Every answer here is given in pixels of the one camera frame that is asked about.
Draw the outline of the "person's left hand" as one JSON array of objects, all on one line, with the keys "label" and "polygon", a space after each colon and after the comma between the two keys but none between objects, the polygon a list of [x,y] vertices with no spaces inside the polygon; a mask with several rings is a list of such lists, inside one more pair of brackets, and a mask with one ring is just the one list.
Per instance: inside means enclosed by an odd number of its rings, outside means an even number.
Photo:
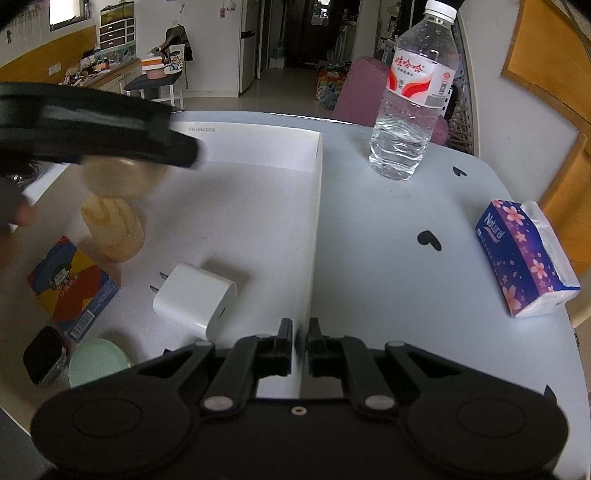
[{"label": "person's left hand", "polygon": [[36,216],[35,208],[12,181],[1,179],[1,269],[13,259],[16,245],[11,226],[25,227]]}]

